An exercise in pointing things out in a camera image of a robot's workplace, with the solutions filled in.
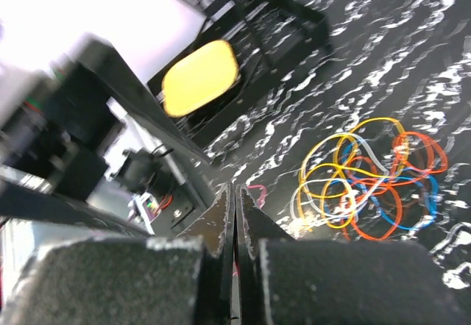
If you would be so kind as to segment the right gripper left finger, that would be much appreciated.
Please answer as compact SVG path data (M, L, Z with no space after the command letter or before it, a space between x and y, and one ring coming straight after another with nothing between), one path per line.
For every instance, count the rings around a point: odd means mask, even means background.
M5 182L1 214L85 227L84 240L45 243L20 272L3 324L227 324L232 253L201 237L152 237L87 204Z

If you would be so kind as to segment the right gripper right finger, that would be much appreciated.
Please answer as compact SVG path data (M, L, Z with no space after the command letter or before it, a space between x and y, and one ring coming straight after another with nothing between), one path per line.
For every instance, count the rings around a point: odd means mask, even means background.
M410 241L295 240L235 189L244 324L468 324L428 251Z

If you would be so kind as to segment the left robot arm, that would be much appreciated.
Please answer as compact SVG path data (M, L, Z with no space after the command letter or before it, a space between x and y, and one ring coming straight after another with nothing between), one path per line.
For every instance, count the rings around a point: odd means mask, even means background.
M208 156L177 128L113 46L89 38L65 69L65 76L56 82L41 77L40 83L45 87L41 95L30 88L19 99L2 99L1 103L7 105L1 111L2 121L11 120L19 104L28 101L39 109L46 122L67 132L77 147L97 152L112 131L113 123L106 119L110 112L107 102L115 99L139 126L181 158L183 170L178 178L187 184L197 205L205 209L212 205L214 192L190 163L191 159L208 163ZM56 198L14 182L1 182L1 216L130 235L147 234L68 195Z

